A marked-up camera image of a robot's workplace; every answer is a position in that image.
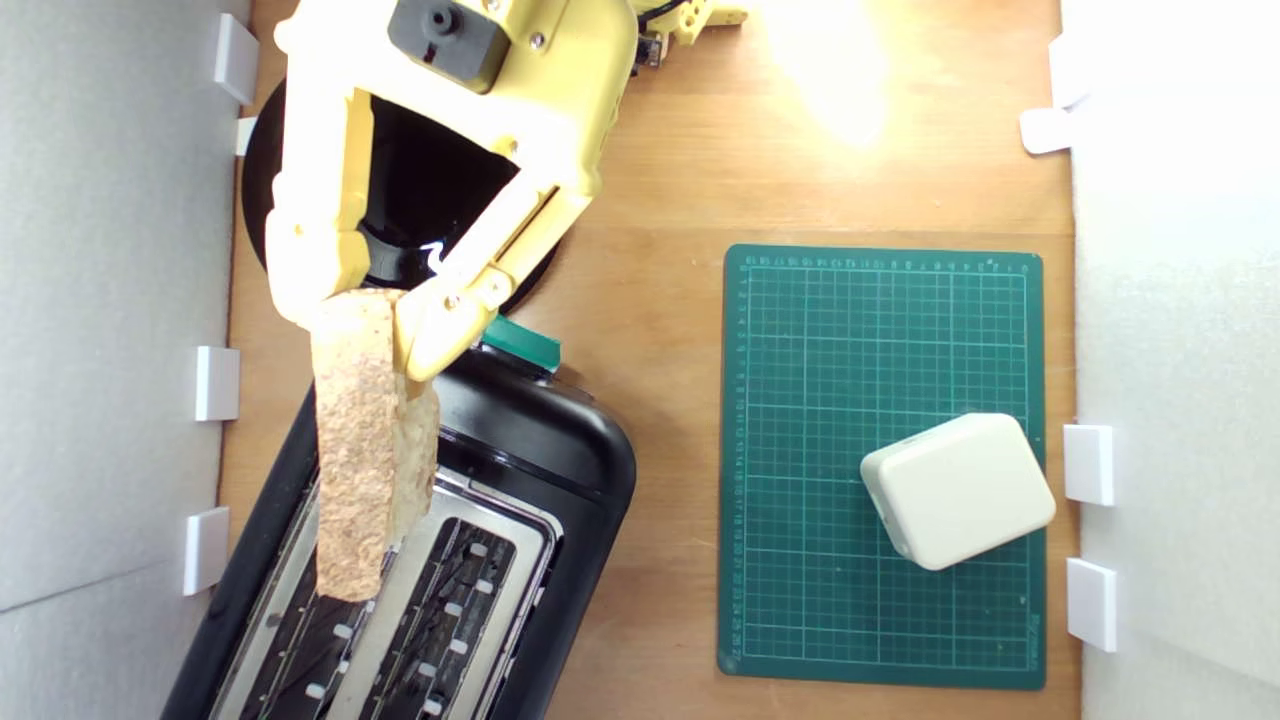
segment white box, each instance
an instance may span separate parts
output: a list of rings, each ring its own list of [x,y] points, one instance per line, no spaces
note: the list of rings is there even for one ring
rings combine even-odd
[[[241,105],[253,102],[253,92],[257,88],[257,38],[230,13],[223,13],[218,18],[214,82]]]
[[[1116,651],[1116,571],[1066,560],[1066,632],[1103,652]]]
[[[1107,425],[1064,425],[1066,497],[1108,507],[1115,505],[1111,456],[1111,428]]]
[[[196,420],[239,418],[239,350],[196,348]]]
[[[1009,415],[963,415],[872,452],[861,473],[893,547],[927,570],[1043,528],[1056,510]]]
[[[196,594],[223,577],[229,538],[230,510],[225,506],[187,518],[182,594]]]

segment white clip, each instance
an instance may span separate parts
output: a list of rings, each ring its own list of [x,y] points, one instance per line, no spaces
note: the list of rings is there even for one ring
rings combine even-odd
[[[1062,465],[1069,500],[1107,507],[1116,503],[1111,428],[1064,425]]]
[[[1061,108],[1023,110],[1018,122],[1023,132],[1023,147],[1032,155],[1066,150],[1071,146],[1074,136],[1071,115]]]
[[[1075,36],[1059,35],[1048,44],[1052,108],[1024,110],[1019,118],[1023,147],[1032,155],[1066,150],[1075,141],[1070,110],[1093,92],[1094,63]]]
[[[223,13],[218,19],[214,82],[241,105],[253,102],[257,88],[257,38],[230,13]]]
[[[1066,632],[1103,652],[1116,651],[1116,571],[1066,560]]]

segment black cable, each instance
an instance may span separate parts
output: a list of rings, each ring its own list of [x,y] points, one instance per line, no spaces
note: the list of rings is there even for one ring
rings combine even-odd
[[[657,8],[650,8],[650,9],[645,10],[645,12],[640,13],[636,17],[636,19],[640,20],[640,32],[645,32],[648,29],[645,26],[649,24],[649,20],[654,20],[654,19],[658,19],[658,18],[666,15],[667,13],[669,13],[669,12],[675,10],[676,8],[684,5],[686,1],[687,0],[668,0],[667,3],[663,3],[662,5],[658,5]]]

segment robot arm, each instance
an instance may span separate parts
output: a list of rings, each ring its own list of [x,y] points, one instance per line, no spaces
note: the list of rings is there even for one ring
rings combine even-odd
[[[662,4],[643,1],[649,10]],[[716,13],[714,0],[689,0],[660,18],[672,29],[655,29],[684,41]],[[736,18],[723,8],[718,17]],[[623,0],[301,0],[275,31],[289,78],[266,220],[280,314],[310,328],[323,300],[369,272],[357,224],[378,95],[520,169],[439,273],[396,305],[397,368],[435,377],[599,193],[600,150],[635,61],[636,29]]]

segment grid lines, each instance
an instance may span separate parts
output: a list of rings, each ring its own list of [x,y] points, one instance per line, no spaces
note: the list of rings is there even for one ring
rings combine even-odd
[[[730,251],[722,667],[1043,683],[1043,534],[927,571],[893,550],[859,474],[872,450],[970,411],[1014,415],[1042,456],[1039,273],[1011,254]]]

